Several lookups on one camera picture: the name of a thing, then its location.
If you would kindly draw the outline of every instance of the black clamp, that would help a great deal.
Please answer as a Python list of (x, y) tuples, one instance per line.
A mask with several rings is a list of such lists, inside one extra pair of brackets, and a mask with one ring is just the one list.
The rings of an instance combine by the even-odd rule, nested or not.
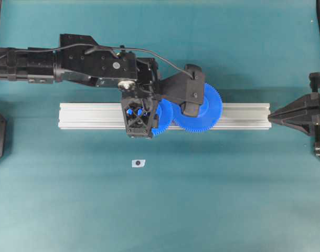
[(309, 75), (312, 93), (269, 115), (269, 121), (315, 137), (314, 153), (320, 157), (320, 72)]

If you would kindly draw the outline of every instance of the screw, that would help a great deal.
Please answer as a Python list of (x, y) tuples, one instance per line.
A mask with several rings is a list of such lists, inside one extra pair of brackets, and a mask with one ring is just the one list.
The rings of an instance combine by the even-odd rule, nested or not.
[(120, 64), (118, 62), (114, 62), (112, 64), (112, 66), (113, 66), (114, 69), (119, 69), (120, 68)]

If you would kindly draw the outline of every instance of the metal profile bar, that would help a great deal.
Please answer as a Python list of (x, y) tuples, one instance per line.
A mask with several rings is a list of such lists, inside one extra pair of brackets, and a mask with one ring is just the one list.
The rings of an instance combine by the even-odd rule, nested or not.
[[(268, 130), (269, 103), (223, 103), (223, 113), (212, 130)], [(61, 129), (125, 129), (120, 103), (61, 103)], [(172, 125), (170, 130), (179, 130)]]

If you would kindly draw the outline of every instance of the blue plastic gear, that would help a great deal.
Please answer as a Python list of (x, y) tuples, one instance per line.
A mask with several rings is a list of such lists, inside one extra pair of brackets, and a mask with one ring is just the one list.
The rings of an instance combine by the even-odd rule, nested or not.
[(197, 117), (187, 117), (181, 113), (179, 105), (173, 103), (174, 122), (192, 133), (203, 132), (212, 128), (220, 119), (223, 111), (222, 99), (214, 87), (205, 83), (204, 101)]
[(156, 113), (159, 116), (159, 124), (157, 129), (152, 129), (153, 135), (159, 135), (169, 127), (170, 123), (173, 120), (173, 106), (172, 103), (162, 99), (158, 104)]

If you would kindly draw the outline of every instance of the teal table surface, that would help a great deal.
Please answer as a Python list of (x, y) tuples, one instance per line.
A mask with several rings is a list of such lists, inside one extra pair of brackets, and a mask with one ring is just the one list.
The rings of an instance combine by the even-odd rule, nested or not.
[[(272, 111), (320, 71), (309, 0), (3, 1), (0, 47), (57, 47), (63, 33), (200, 65), (224, 102)], [(278, 125), (152, 140), (57, 126), (60, 102), (119, 101), (116, 89), (0, 81), (0, 251), (320, 252), (313, 140)]]

